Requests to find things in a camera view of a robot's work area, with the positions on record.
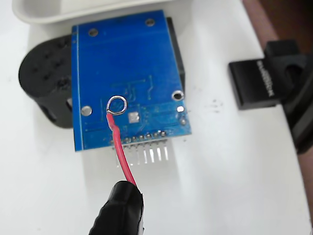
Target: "red wire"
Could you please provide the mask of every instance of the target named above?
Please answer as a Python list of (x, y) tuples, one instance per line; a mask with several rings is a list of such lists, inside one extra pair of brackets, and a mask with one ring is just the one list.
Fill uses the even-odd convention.
[(129, 169), (127, 160), (125, 158), (125, 154), (122, 147), (121, 135), (118, 126), (115, 125), (114, 118), (112, 114), (107, 114), (107, 120), (110, 129), (113, 131), (113, 142), (116, 149), (118, 160), (121, 164), (122, 170), (126, 177), (126, 180), (136, 185), (136, 182), (133, 178), (131, 170)]

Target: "white table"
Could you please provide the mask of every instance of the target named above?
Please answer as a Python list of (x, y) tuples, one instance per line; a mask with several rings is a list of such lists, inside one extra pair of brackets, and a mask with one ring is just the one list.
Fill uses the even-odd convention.
[(178, 35), (193, 134), (168, 141), (168, 161), (131, 167), (145, 234), (309, 235), (282, 108), (239, 112), (233, 97), (227, 64), (263, 55), (239, 0), (180, 0), (31, 27), (1, 4), (0, 234), (87, 235), (124, 179), (111, 149), (74, 153), (72, 130), (53, 126), (25, 95), (17, 73), (26, 52), (78, 22), (162, 8)]

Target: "white plastic container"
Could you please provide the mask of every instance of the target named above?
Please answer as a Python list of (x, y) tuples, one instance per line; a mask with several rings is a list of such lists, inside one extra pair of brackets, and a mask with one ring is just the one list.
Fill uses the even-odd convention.
[(48, 24), (126, 7), (171, 0), (13, 0), (14, 14), (29, 24)]

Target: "black plastic part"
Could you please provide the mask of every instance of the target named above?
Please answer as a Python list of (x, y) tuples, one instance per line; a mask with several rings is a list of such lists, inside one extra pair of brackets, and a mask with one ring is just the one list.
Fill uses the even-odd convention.
[(120, 181), (96, 218), (89, 235), (138, 235), (143, 216), (143, 197), (130, 182)]
[(298, 153), (306, 152), (313, 143), (313, 103), (309, 105), (295, 126), (291, 129)]
[(284, 103), (284, 110), (291, 126), (305, 113), (313, 102), (313, 54), (308, 58), (297, 86)]
[(231, 83), (240, 110), (264, 108), (281, 103), (293, 90), (286, 77), (290, 66), (304, 67), (306, 56), (279, 56), (229, 64)]
[(53, 124), (72, 127), (71, 35), (33, 48), (22, 61), (19, 81)]
[(179, 71), (182, 89), (185, 93), (185, 68), (184, 68), (184, 64), (183, 64), (182, 57), (180, 54), (180, 49), (179, 49), (179, 45), (178, 45), (178, 41), (177, 41), (177, 37), (176, 37), (174, 25), (173, 25), (173, 20), (170, 17), (166, 18), (166, 20), (167, 20), (168, 29), (170, 31), (171, 41), (172, 41), (172, 45), (173, 45), (173, 49), (175, 53), (175, 58), (176, 58), (177, 68)]
[(270, 41), (264, 50), (265, 57), (298, 55), (300, 49), (295, 40)]

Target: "printed circuit board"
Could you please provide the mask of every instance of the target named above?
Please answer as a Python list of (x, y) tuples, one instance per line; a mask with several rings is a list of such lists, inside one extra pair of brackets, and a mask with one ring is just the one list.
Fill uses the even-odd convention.
[[(72, 29), (75, 150), (112, 146), (106, 105), (114, 95), (128, 108), (114, 116), (123, 144), (191, 133), (183, 84), (163, 11), (76, 25)], [(110, 109), (123, 108), (121, 100)]]

